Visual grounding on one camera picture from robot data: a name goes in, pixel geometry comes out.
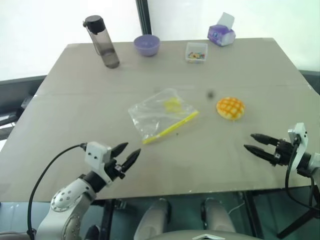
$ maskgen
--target plastic bag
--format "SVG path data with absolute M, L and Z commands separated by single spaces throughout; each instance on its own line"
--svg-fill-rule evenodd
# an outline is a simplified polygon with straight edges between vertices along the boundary
M 193 119 L 199 112 L 167 88 L 128 110 L 133 124 L 148 144 Z

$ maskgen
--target purple tissue box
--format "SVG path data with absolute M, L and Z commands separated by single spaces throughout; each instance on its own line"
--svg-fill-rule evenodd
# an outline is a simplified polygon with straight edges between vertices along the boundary
M 224 25 L 213 25 L 209 27 L 208 39 L 222 47 L 232 44 L 236 39 L 236 33 Z

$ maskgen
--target water bottle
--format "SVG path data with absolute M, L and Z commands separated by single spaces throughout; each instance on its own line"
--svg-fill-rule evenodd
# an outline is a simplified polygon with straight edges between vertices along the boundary
M 115 69 L 119 66 L 119 58 L 112 41 L 109 37 L 104 20 L 101 16 L 88 16 L 83 26 L 87 29 L 94 48 L 99 56 L 101 56 L 104 65 L 110 69 Z

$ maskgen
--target black cable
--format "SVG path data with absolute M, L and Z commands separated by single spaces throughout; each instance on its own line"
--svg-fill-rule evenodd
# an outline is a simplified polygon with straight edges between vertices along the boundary
M 312 206 L 312 202 L 314 199 L 315 179 L 312 175 L 310 175 L 310 179 L 311 179 L 311 188 L 310 188 L 310 195 L 309 195 L 309 206 Z
M 47 170 L 49 169 L 49 167 L 54 163 L 55 160 L 57 160 L 62 154 L 68 152 L 69 150 L 71 149 L 75 149 L 77 147 L 82 147 L 84 145 L 84 143 L 82 144 L 78 144 L 78 145 L 74 145 L 74 146 L 71 146 L 69 148 L 67 148 L 66 150 L 60 152 L 57 156 L 54 157 L 54 159 L 51 160 L 51 162 L 46 166 L 46 168 L 43 170 L 43 172 L 41 173 L 39 179 L 36 181 L 33 189 L 32 189 L 32 192 L 31 192 L 31 195 L 30 195 L 30 198 L 29 198 L 29 203 L 28 203 L 28 210 L 27 210 L 27 226 L 28 226 L 28 231 L 27 231 L 27 234 L 29 235 L 30 239 L 31 240 L 34 240 L 34 234 L 33 234 L 33 230 L 32 230 L 32 224 L 31 224 L 31 208 L 32 208 L 32 202 L 33 202 L 33 199 L 34 199 L 34 195 L 35 195 L 35 192 L 37 190 L 37 187 L 38 185 L 40 184 L 42 178 L 44 177 L 44 175 L 46 174 Z
M 298 146 L 297 145 L 294 145 L 293 147 L 293 151 L 292 151 L 292 155 L 291 155 L 291 158 L 290 158 L 290 161 L 289 161 L 289 164 L 288 164 L 288 168 L 286 169 L 286 173 L 285 173 L 285 182 L 284 182 L 284 185 L 285 185 L 285 191 L 286 191 L 286 194 L 289 196 L 289 198 L 291 198 L 293 201 L 295 201 L 297 204 L 300 204 L 306 208 L 309 208 L 309 209 L 313 209 L 313 210 L 316 210 L 316 211 L 320 211 L 319 208 L 316 208 L 316 207 L 313 207 L 313 206 L 309 206 L 303 202 L 300 202 L 298 201 L 297 199 L 295 199 L 290 191 L 289 191 L 289 177 L 290 177 L 290 172 L 291 172 L 291 168 L 292 168 L 292 164 L 294 162 L 294 159 L 295 159 L 295 156 L 296 156 L 296 153 L 297 153 L 297 149 L 298 149 Z

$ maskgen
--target table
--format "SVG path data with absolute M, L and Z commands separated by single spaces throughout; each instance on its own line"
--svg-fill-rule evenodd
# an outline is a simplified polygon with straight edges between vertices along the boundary
M 115 43 L 120 67 L 106 68 L 92 44 L 70 44 L 39 87 L 0 152 L 0 201 L 27 201 L 48 162 L 71 145 L 129 142 L 119 162 L 142 148 L 124 180 L 98 199 L 283 188 L 285 167 L 249 153 L 251 133 L 287 138 L 304 122 L 307 151 L 320 151 L 320 97 L 272 38 L 237 39 L 218 47 L 207 40 L 204 64 L 184 61 L 186 41 L 164 41 L 154 57 L 142 57 L 131 42 Z M 142 145 L 128 108 L 164 88 L 178 94 L 199 116 L 159 141 Z M 214 91 L 213 100 L 207 98 Z M 246 105 L 239 121 L 228 121 L 216 102 L 234 96 Z M 59 188 L 89 171 L 84 152 L 73 150 L 49 169 L 34 201 L 50 201 Z M 293 174 L 290 185 L 309 185 Z

